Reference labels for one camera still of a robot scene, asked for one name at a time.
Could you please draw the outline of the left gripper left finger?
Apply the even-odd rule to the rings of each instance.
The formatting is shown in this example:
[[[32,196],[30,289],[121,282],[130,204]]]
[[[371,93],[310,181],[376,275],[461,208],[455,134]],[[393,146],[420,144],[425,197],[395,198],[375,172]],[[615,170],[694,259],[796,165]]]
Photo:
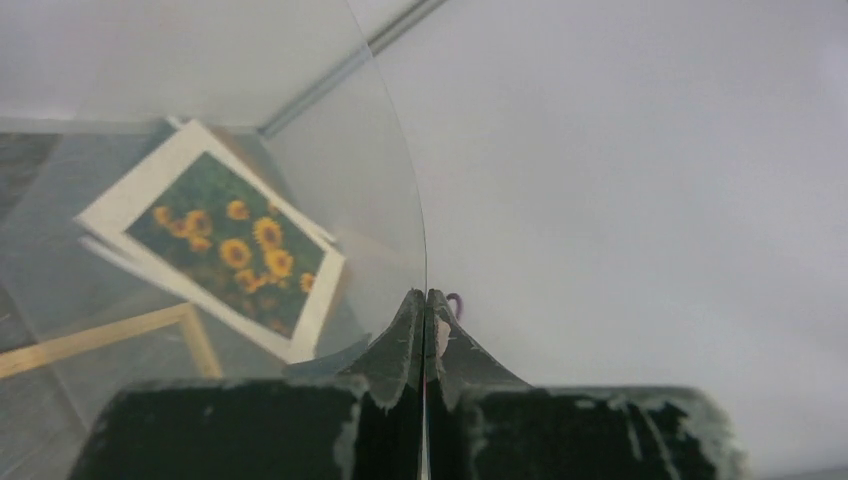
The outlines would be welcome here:
[[[425,296],[331,374],[144,381],[97,417],[73,479],[416,479]]]

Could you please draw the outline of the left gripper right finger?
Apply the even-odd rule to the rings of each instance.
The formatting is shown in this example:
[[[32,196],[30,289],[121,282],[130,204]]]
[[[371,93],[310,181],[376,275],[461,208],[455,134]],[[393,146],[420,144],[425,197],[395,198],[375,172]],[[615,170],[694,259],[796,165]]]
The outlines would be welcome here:
[[[459,324],[424,308],[429,473],[434,479],[744,479],[728,415],[678,386],[535,387]]]

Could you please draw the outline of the clear glass pane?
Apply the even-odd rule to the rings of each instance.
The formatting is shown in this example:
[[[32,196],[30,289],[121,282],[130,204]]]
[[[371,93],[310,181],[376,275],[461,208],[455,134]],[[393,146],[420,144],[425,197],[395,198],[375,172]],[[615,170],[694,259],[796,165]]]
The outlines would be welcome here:
[[[190,303],[224,372],[204,378],[177,325],[1,377],[1,475],[73,479],[108,402],[144,381],[328,375],[378,336],[289,364],[104,256],[78,214],[185,122],[256,133],[365,41],[345,1],[5,1],[1,5],[1,354]],[[279,134],[296,174],[329,176],[332,220],[386,263],[403,299],[426,284],[417,182],[376,59]]]

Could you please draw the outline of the sunflower photo white border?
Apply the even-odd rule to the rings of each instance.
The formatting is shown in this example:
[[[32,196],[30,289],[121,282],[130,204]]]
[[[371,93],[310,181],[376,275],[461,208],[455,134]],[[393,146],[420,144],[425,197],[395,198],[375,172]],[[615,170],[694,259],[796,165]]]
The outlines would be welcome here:
[[[316,357],[340,278],[333,291],[319,288],[324,251],[214,157],[201,156],[125,233],[163,257],[176,280],[125,264],[92,234],[105,257],[137,269],[282,361]]]

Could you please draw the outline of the wooden picture frame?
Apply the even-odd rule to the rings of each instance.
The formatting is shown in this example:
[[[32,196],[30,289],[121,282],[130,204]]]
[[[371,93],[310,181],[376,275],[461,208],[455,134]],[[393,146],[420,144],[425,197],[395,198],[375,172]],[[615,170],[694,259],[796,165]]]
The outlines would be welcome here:
[[[174,325],[180,328],[184,343],[200,375],[204,378],[222,378],[224,372],[216,352],[197,310],[190,303],[4,352],[1,354],[1,377],[9,378]]]

